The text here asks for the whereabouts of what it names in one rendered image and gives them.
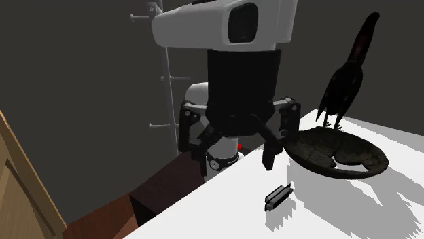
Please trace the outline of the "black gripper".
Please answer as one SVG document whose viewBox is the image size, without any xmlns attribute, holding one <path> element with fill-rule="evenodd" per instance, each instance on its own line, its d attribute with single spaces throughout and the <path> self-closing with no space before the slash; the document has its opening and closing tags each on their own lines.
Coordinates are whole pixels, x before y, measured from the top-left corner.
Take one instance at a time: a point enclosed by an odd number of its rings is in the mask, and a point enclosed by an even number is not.
<svg viewBox="0 0 424 239">
<path fill-rule="evenodd" d="M 301 104 L 290 97 L 273 102 L 281 62 L 281 50 L 231 52 L 207 51 L 208 102 L 197 105 L 188 100 L 179 112 L 178 150 L 190 152 L 207 175 L 207 151 L 223 136 L 251 136 L 264 140 L 262 164 L 273 169 L 275 156 L 286 142 L 298 138 Z M 279 137 L 266 125 L 280 115 Z M 196 137 L 190 128 L 206 116 L 209 123 Z"/>
</svg>

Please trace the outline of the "grey coat rack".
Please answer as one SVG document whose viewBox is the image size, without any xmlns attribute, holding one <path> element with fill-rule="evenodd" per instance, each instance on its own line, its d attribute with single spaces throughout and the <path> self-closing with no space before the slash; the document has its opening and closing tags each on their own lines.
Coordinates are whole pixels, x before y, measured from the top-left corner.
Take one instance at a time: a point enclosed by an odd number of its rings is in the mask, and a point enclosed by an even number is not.
<svg viewBox="0 0 424 239">
<path fill-rule="evenodd" d="M 132 22 L 141 22 L 141 21 L 152 21 L 157 15 L 163 13 L 163 1 L 162 0 L 151 0 L 146 3 L 148 8 L 148 14 L 146 16 L 134 16 L 130 14 L 130 19 Z M 162 75 L 160 76 L 160 81 L 164 83 L 164 93 L 167 106 L 167 116 L 168 122 L 166 124 L 149 124 L 150 128 L 168 128 L 170 139 L 171 139 L 171 153 L 173 156 L 177 157 L 179 155 L 178 146 L 177 146 L 177 129 L 179 124 L 175 121 L 175 109 L 173 101 L 173 91 L 172 91 L 172 82 L 173 81 L 185 81 L 190 80 L 189 77 L 173 77 L 170 72 L 169 67 L 169 55 L 168 48 L 160 46 L 160 56 L 162 62 Z"/>
</svg>

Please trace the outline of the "small black connector block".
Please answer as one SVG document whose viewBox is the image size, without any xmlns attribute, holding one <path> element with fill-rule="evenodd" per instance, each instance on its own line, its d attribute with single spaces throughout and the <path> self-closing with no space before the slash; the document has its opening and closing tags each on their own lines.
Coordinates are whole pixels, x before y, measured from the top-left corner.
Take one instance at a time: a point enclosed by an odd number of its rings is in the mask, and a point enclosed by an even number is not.
<svg viewBox="0 0 424 239">
<path fill-rule="evenodd" d="M 264 210 L 265 211 L 274 210 L 284 200 L 286 200 L 289 197 L 289 195 L 293 192 L 293 190 L 294 189 L 291 187 L 291 184 L 288 184 L 287 186 L 280 185 L 278 188 L 276 188 L 274 191 L 272 191 L 265 197 Z"/>
</svg>

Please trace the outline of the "dark shallow bowl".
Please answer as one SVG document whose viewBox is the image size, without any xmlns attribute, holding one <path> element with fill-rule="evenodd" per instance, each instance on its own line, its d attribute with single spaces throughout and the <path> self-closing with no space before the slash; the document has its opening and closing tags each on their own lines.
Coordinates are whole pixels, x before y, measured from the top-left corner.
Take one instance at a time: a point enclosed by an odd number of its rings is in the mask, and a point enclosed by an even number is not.
<svg viewBox="0 0 424 239">
<path fill-rule="evenodd" d="M 334 179 L 366 179 L 389 167 L 376 145 L 348 132 L 317 126 L 284 141 L 287 155 L 305 169 Z"/>
</svg>

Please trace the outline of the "black bird figure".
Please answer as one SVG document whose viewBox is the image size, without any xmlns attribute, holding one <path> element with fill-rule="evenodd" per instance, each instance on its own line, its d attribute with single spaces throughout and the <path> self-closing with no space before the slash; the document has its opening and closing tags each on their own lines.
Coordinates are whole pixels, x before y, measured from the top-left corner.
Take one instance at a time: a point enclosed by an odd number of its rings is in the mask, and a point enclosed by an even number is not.
<svg viewBox="0 0 424 239">
<path fill-rule="evenodd" d="M 337 115 L 334 123 L 335 130 L 341 130 L 341 119 L 355 100 L 363 82 L 363 63 L 372 43 L 376 23 L 380 18 L 379 12 L 372 12 L 362 24 L 355 41 L 353 42 L 347 61 L 331 76 L 319 104 L 318 120 L 325 111 L 323 127 L 331 125 L 329 115 Z"/>
</svg>

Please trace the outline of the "light wooden door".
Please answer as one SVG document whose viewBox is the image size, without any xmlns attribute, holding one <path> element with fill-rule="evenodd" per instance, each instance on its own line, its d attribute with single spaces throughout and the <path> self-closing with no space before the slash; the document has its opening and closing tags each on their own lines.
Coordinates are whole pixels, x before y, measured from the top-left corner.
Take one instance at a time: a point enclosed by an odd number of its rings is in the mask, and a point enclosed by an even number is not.
<svg viewBox="0 0 424 239">
<path fill-rule="evenodd" d="M 0 239 L 63 239 L 66 228 L 0 111 Z"/>
</svg>

